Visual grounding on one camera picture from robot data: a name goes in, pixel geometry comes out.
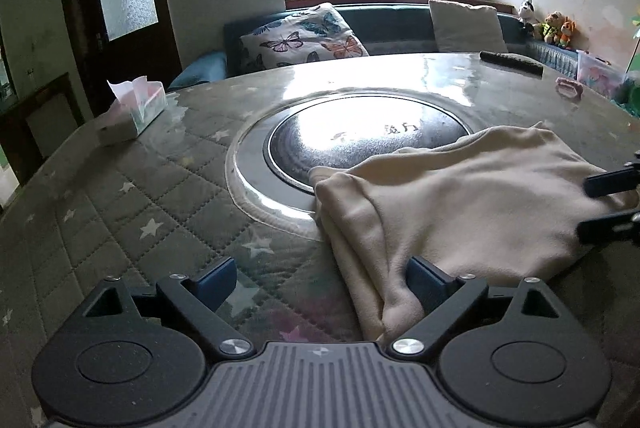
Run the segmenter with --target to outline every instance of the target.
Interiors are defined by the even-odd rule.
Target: orange plush toy
[[[575,22],[568,18],[560,28],[560,35],[556,37],[556,45],[562,49],[570,49],[569,43],[575,34]]]

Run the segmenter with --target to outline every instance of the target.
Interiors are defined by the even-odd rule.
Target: beige blanket
[[[637,192],[585,196],[583,179],[601,172],[537,124],[350,170],[316,167],[310,178],[364,337],[386,344],[424,316],[404,280],[411,256],[498,285],[547,280],[573,264],[580,221],[638,205]]]

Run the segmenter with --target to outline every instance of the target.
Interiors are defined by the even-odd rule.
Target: pink star
[[[282,339],[289,343],[306,343],[309,340],[300,335],[300,326],[297,326],[291,332],[280,331]]]

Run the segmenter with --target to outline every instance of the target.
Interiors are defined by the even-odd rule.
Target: blue sofa
[[[438,52],[428,5],[365,4],[337,6],[336,9],[372,56]],[[227,23],[223,29],[225,52],[215,51],[201,56],[184,69],[169,90],[239,76],[242,74],[239,38],[258,26],[297,11]],[[530,56],[567,77],[576,78],[577,53],[527,37],[522,24],[513,15],[498,13],[498,19],[510,52]]]

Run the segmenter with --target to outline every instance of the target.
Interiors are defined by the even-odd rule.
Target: sofa backrest
[[[349,24],[370,55],[438,52],[428,5],[363,4],[336,9]],[[228,75],[240,74],[239,38],[255,28],[300,10],[286,11],[227,23],[224,26]],[[511,14],[498,13],[502,36],[510,50],[524,46],[522,24]]]

